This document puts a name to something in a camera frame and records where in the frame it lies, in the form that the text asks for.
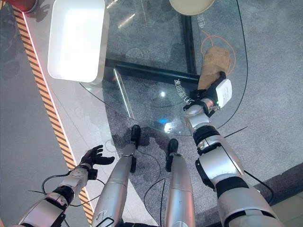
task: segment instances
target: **white container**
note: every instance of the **white container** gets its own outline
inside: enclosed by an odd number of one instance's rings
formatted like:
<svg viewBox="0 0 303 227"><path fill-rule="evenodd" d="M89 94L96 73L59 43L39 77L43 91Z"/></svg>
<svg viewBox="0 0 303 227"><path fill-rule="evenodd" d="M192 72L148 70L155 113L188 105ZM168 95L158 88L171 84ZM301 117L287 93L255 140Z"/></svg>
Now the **white container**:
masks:
<svg viewBox="0 0 303 227"><path fill-rule="evenodd" d="M109 13L104 0L56 0L47 62L51 77L100 83L108 26Z"/></svg>

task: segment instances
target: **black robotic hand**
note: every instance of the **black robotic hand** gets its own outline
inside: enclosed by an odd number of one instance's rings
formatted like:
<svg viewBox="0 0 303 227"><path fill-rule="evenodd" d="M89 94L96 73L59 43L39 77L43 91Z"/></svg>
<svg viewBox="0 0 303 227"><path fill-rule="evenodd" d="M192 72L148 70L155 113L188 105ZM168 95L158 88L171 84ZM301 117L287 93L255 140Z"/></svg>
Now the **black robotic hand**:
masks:
<svg viewBox="0 0 303 227"><path fill-rule="evenodd" d="M94 164L97 165L109 165L114 162L115 157L102 157L103 145L99 145L90 149L81 158L80 165L83 163L89 164L93 167Z"/></svg>

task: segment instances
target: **robotic hand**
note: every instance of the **robotic hand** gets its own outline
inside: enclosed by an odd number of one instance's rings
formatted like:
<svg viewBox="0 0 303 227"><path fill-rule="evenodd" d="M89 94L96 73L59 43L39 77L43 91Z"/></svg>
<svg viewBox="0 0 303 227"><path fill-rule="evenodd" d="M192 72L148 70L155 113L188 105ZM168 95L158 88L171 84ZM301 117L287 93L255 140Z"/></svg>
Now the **robotic hand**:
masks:
<svg viewBox="0 0 303 227"><path fill-rule="evenodd" d="M59 227L75 195L80 193L88 180L96 179L98 170L93 169L94 164L109 165L114 162L114 157L102 157L102 147L99 145L87 151L79 165L69 172L61 184L26 212L19 226Z"/></svg>
<svg viewBox="0 0 303 227"><path fill-rule="evenodd" d="M196 101L184 107L199 158L196 168L205 185L217 192L223 227L284 226L262 195L243 179L243 166L209 117L232 97L225 73L207 91L196 92Z"/></svg>

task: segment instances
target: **black table leg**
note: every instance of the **black table leg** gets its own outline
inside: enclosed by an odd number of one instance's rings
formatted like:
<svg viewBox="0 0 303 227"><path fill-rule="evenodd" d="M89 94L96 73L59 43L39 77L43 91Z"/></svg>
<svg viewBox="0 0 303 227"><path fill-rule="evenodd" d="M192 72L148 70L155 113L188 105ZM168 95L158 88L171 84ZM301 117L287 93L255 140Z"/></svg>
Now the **black table leg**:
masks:
<svg viewBox="0 0 303 227"><path fill-rule="evenodd" d="M193 28L191 25L191 16L181 15L181 23L182 23L183 38L184 38L184 44L185 44L187 72L197 74Z"/></svg>

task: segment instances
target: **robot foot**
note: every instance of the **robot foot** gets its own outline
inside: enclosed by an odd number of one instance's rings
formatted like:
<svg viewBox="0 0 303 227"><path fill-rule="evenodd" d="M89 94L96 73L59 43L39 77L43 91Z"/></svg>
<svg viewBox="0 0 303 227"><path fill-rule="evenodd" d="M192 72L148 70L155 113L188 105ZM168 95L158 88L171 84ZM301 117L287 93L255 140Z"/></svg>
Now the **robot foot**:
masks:
<svg viewBox="0 0 303 227"><path fill-rule="evenodd" d="M171 171L171 164L172 164L173 156L171 156L170 154L177 153L178 146L179 146L178 140L171 139L169 141L169 145L167 147L167 152L166 152L166 158L165 158L166 159L165 169L167 172Z"/></svg>

